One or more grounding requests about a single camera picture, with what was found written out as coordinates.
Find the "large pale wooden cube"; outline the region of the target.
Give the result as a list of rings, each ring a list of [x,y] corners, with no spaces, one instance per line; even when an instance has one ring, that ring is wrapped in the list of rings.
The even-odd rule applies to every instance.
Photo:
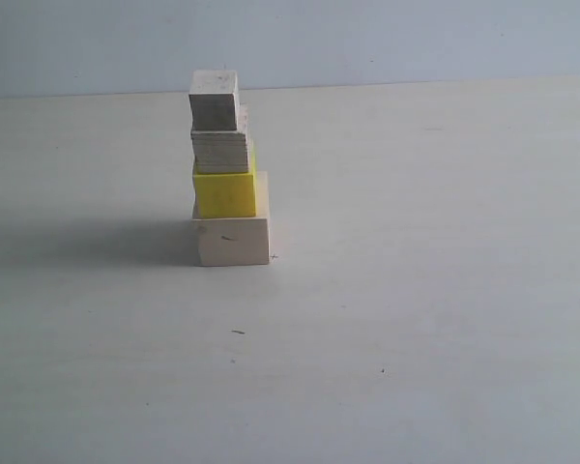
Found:
[[[192,219],[199,263],[206,267],[266,265],[271,259],[269,179],[257,171],[255,217],[203,218],[195,199]]]

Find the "yellow cube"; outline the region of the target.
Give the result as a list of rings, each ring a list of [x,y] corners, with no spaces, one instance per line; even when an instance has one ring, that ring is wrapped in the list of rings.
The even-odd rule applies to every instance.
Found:
[[[247,144],[246,172],[205,173],[192,166],[195,206],[201,218],[252,218],[257,213],[257,168],[252,141]]]

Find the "medium plywood cube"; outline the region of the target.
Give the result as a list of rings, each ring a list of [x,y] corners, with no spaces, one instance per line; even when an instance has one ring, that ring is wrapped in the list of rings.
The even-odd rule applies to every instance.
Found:
[[[236,130],[190,131],[196,167],[203,173],[243,173],[251,168],[248,106],[239,106]]]

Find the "small wooden cube with knot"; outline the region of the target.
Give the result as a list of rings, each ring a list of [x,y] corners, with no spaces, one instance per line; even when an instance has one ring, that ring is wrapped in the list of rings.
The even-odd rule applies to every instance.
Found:
[[[239,91],[235,70],[196,70],[188,92],[195,131],[235,131]]]

